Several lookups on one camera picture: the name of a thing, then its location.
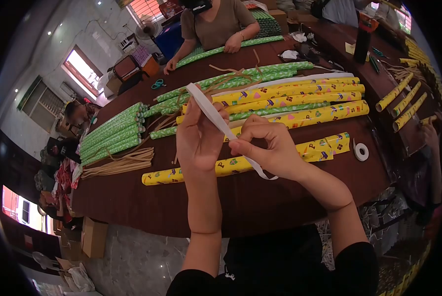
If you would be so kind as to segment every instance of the black face mask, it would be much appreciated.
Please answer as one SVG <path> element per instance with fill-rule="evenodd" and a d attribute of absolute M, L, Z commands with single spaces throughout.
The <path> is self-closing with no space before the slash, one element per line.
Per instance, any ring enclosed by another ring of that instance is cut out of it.
<path fill-rule="evenodd" d="M 197 15 L 213 7 L 210 0 L 184 0 L 181 3 L 189 9 L 193 15 Z"/>

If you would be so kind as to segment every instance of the scissors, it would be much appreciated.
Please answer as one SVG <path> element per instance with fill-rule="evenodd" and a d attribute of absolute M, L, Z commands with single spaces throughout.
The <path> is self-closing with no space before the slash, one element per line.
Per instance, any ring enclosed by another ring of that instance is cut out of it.
<path fill-rule="evenodd" d="M 166 86 L 166 84 L 164 84 L 163 79 L 159 79 L 159 80 L 155 81 L 155 83 L 152 85 L 152 89 L 156 90 L 162 86 Z"/>
<path fill-rule="evenodd" d="M 373 47 L 372 48 L 372 51 L 376 54 L 376 55 L 378 55 L 378 56 L 381 56 L 381 57 L 384 57 L 384 58 L 386 58 L 386 59 L 388 59 L 388 57 L 387 56 L 385 56 L 380 50 L 378 50 L 377 48 L 375 48 L 375 47 Z"/>

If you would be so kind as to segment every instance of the white ribbon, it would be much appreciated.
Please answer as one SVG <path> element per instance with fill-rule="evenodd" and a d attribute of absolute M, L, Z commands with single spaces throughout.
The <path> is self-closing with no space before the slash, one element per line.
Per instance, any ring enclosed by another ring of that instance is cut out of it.
<path fill-rule="evenodd" d="M 206 115 L 206 117 L 213 122 L 213 124 L 222 131 L 228 139 L 236 140 L 237 137 L 231 132 L 228 125 L 224 122 L 224 119 L 221 117 L 221 115 L 218 113 L 216 108 L 213 106 L 213 104 L 206 98 L 204 93 L 196 87 L 193 83 L 190 83 L 186 86 L 186 90 L 190 93 L 190 95 L 193 96 L 196 103 L 198 103 L 198 106 L 200 106 L 200 109 L 203 111 L 203 113 Z M 266 180 L 276 180 L 278 179 L 278 176 L 274 176 L 269 179 L 264 172 L 262 171 L 262 168 L 258 163 L 256 163 L 254 160 L 250 159 L 249 157 L 246 157 L 246 160 L 252 165 L 252 167 L 256 170 L 257 174 L 259 174 L 260 177 Z"/>

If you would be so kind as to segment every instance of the roll of white tape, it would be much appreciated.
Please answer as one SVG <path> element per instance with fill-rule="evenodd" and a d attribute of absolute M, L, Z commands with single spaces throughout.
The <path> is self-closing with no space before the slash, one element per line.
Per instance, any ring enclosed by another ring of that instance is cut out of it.
<path fill-rule="evenodd" d="M 364 162 L 369 157 L 369 150 L 367 149 L 367 146 L 359 143 L 356 145 L 354 139 L 353 139 L 353 149 L 354 149 L 354 155 L 358 160 L 361 162 Z"/>

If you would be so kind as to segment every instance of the wooden table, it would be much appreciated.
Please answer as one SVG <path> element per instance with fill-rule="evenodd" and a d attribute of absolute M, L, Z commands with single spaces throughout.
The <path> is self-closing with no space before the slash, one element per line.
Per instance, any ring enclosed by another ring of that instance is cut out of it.
<path fill-rule="evenodd" d="M 217 54 L 186 65 L 169 76 L 159 74 L 140 82 L 101 109 L 98 127 L 114 115 L 125 110 L 137 101 L 153 103 L 153 98 L 167 91 L 219 75 L 208 65 L 220 68 L 252 68 L 256 58 L 259 66 L 281 63 L 278 54 L 293 49 L 293 41 L 278 41 L 242 48 L 238 53 Z M 323 73 L 324 70 L 302 70 L 299 74 Z M 163 78 L 165 88 L 152 90 L 155 80 Z M 374 100 L 382 95 L 371 81 L 366 85 L 366 100 Z M 290 130 L 296 144 L 304 143 L 336 133 L 348 132 L 356 143 L 364 143 L 369 148 L 369 159 L 358 161 L 352 151 L 336 155 L 334 160 L 314 163 L 319 168 L 341 179 L 351 190 L 357 206 L 375 198 L 390 185 L 371 130 L 368 116 L 343 119 Z M 265 147 L 265 141 L 256 145 Z M 144 186 L 141 176 L 145 172 L 179 167 L 173 165 L 176 139 L 174 136 L 148 140 L 144 147 L 154 147 L 155 157 L 152 167 L 124 174 L 94 177 L 80 180 L 73 194 L 73 210 L 94 219 L 142 229 L 148 233 L 174 237 L 188 237 L 190 229 L 186 215 L 187 194 L 183 183 L 157 186 Z M 219 159 L 229 158 L 230 149 L 223 144 Z M 298 183 L 278 179 L 266 181 L 255 171 L 218 178 L 218 189 L 223 209 L 222 232 L 224 237 L 246 236 L 266 233 L 276 229 L 300 226 L 325 216 L 318 202 Z"/>

